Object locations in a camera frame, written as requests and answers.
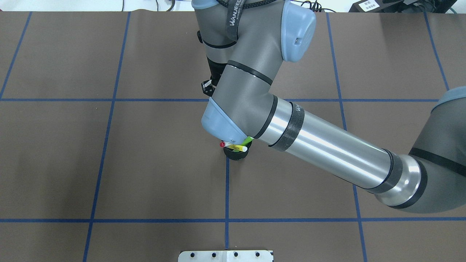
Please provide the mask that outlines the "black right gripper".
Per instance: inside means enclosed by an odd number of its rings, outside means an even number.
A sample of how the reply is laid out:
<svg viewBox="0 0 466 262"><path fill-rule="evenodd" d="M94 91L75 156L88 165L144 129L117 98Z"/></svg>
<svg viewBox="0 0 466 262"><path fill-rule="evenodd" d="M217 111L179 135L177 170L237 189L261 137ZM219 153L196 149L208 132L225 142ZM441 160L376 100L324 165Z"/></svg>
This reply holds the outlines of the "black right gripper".
<svg viewBox="0 0 466 262"><path fill-rule="evenodd" d="M201 83L203 94L212 97L227 63L217 63L206 57L211 72L210 79Z"/></svg>

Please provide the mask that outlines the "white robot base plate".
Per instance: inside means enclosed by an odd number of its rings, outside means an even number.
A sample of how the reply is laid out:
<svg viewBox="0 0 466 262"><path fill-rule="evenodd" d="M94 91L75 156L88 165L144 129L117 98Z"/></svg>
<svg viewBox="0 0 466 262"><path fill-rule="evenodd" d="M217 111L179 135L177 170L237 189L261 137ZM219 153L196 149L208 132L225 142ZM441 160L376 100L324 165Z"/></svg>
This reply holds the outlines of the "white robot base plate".
<svg viewBox="0 0 466 262"><path fill-rule="evenodd" d="M268 250L209 250L183 251L178 262L273 262L274 255Z"/></svg>

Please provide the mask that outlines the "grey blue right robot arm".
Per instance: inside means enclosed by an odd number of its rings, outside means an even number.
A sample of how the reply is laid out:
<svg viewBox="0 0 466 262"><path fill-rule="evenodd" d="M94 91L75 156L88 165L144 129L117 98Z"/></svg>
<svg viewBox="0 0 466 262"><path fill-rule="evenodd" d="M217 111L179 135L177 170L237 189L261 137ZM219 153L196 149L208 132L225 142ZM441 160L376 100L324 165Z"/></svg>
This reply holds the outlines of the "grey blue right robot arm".
<svg viewBox="0 0 466 262"><path fill-rule="evenodd" d="M376 147L269 92L284 61L296 62L316 14L289 0L193 0L213 86L201 123L239 145L252 137L411 213L465 204L465 87L446 91L409 154Z"/></svg>

